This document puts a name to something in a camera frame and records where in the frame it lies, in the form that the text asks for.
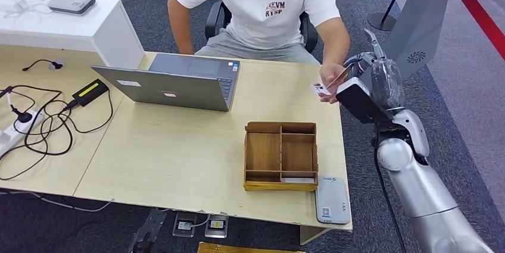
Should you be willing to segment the dark robot left hand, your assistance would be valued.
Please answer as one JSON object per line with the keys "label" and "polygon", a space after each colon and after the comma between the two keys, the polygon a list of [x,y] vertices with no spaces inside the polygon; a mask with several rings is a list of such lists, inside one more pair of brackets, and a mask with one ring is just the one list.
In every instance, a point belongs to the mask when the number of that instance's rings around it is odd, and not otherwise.
{"label": "dark robot left hand", "polygon": [[134,234],[129,245],[129,253],[149,253],[154,246],[157,235],[164,223],[167,213],[153,208],[144,224]]}

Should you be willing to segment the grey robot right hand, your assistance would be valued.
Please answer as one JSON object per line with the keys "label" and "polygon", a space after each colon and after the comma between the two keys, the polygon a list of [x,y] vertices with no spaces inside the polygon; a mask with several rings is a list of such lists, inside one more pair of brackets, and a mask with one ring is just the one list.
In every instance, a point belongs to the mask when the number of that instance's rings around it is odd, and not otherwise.
{"label": "grey robot right hand", "polygon": [[344,67],[349,67],[349,78],[361,77],[370,70],[371,97],[386,110],[397,110],[403,103],[403,84],[401,74],[395,61],[388,58],[380,46],[376,35],[365,28],[371,40],[372,52],[361,52],[349,57]]}

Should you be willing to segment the person's left hand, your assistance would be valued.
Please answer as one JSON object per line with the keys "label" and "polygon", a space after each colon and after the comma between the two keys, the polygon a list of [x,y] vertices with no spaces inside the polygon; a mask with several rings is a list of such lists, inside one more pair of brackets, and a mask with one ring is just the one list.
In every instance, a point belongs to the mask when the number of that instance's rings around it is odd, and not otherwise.
{"label": "person's left hand", "polygon": [[319,94],[322,102],[330,104],[337,103],[336,91],[347,78],[348,70],[337,63],[323,63],[320,68],[320,78],[322,84],[325,85],[329,94]]}

